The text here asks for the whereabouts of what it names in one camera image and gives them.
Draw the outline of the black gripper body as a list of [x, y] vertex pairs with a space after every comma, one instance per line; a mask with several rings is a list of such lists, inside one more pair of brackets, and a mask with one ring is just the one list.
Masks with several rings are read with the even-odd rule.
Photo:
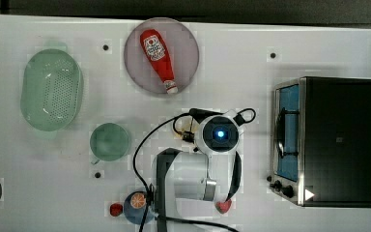
[[199, 123], [191, 116], [185, 116], [177, 120], [177, 135], [184, 142], [193, 143], [198, 129]]

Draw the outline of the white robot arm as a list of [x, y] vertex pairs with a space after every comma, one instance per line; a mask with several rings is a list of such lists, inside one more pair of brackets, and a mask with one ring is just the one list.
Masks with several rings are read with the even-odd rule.
[[240, 112], [192, 108], [197, 124], [192, 152], [167, 148], [154, 160], [154, 212], [157, 232], [202, 232], [205, 221], [183, 219], [178, 199], [224, 203], [241, 185], [242, 159], [238, 147], [246, 120]]

